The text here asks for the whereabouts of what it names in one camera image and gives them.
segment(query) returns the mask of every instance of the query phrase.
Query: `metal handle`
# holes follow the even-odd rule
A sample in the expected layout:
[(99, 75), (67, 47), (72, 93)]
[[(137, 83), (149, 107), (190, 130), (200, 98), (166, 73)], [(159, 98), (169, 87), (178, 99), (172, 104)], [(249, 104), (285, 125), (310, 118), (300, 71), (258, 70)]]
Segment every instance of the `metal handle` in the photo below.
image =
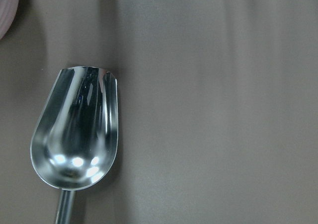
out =
[(74, 203), (75, 191), (62, 190), (55, 224), (69, 224)]

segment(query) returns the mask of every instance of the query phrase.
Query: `metal scoop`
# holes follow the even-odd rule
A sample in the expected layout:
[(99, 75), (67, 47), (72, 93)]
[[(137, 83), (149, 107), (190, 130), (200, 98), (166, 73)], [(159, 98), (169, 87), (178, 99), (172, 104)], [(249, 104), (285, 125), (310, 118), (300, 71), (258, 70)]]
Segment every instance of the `metal scoop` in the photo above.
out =
[(117, 80), (107, 70), (60, 71), (31, 141), (36, 173), (62, 190), (56, 224), (68, 224), (75, 191), (112, 166), (118, 142)]

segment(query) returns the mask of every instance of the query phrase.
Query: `shiny metal surface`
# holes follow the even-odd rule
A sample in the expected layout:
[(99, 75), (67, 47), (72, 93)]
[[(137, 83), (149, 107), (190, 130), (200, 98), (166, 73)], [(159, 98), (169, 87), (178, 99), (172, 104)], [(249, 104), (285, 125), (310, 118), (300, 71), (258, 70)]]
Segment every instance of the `shiny metal surface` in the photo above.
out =
[(31, 141), (40, 178), (63, 190), (87, 188), (110, 169), (117, 140), (116, 78), (93, 67), (61, 70)]

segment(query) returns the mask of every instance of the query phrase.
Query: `gray tabletop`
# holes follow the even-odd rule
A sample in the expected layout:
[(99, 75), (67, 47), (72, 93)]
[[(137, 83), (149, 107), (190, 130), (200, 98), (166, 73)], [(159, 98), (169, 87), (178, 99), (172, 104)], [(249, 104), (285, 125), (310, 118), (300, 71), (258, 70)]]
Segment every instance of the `gray tabletop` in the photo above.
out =
[(0, 40), (0, 223), (54, 223), (29, 144), (75, 65), (117, 77), (120, 134), (72, 223), (317, 223), (317, 61), (317, 0), (20, 0)]

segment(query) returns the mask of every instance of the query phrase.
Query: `silver scoop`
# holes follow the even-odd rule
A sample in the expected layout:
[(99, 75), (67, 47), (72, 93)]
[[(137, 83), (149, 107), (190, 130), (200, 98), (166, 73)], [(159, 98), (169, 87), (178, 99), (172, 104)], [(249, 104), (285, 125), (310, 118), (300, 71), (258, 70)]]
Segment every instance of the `silver scoop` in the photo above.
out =
[(60, 71), (31, 141), (36, 173), (62, 190), (56, 224), (68, 224), (75, 191), (112, 166), (118, 142), (117, 80), (107, 70)]

